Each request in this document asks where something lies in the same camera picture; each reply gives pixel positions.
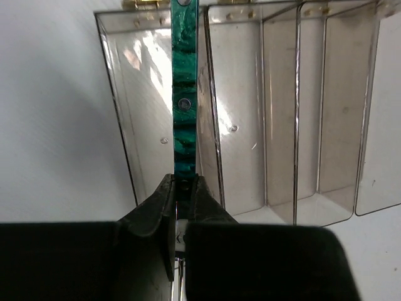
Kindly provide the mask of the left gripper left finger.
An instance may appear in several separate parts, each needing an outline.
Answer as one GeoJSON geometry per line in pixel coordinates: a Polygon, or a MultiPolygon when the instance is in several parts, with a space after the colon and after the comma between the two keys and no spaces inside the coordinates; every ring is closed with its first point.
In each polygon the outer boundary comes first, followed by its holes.
{"type": "Polygon", "coordinates": [[[3,223],[2,300],[170,300],[173,177],[118,221],[3,223]]]}

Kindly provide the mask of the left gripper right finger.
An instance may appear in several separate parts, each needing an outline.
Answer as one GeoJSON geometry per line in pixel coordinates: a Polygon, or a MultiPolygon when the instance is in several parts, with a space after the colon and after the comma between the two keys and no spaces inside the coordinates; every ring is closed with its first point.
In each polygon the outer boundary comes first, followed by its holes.
{"type": "Polygon", "coordinates": [[[241,224],[199,176],[185,231],[188,300],[359,300],[345,251],[315,226],[241,224]]]}

